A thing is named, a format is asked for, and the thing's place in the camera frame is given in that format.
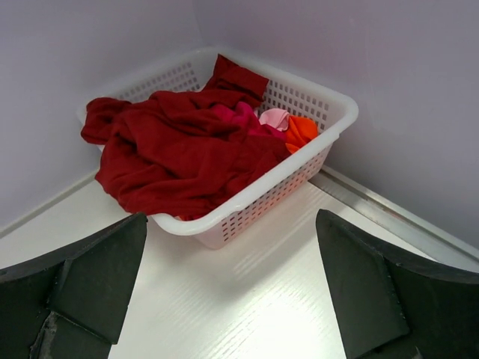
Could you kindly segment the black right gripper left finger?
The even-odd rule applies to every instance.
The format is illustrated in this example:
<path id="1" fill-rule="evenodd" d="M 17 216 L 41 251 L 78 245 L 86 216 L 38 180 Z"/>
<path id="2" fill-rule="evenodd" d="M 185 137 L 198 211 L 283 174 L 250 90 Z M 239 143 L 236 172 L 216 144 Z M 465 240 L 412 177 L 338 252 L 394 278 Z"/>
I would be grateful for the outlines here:
<path id="1" fill-rule="evenodd" d="M 147 236 L 131 215 L 1 270 L 2 358 L 107 358 L 118 343 Z"/>

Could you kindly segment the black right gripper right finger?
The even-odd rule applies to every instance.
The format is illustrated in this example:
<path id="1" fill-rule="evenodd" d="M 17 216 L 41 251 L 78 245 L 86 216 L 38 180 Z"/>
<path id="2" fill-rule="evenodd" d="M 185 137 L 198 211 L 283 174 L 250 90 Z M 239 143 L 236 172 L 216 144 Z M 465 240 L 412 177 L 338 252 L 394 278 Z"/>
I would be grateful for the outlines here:
<path id="1" fill-rule="evenodd" d="M 379 239 L 329 210 L 317 238 L 347 358 L 477 358 L 478 273 Z"/>

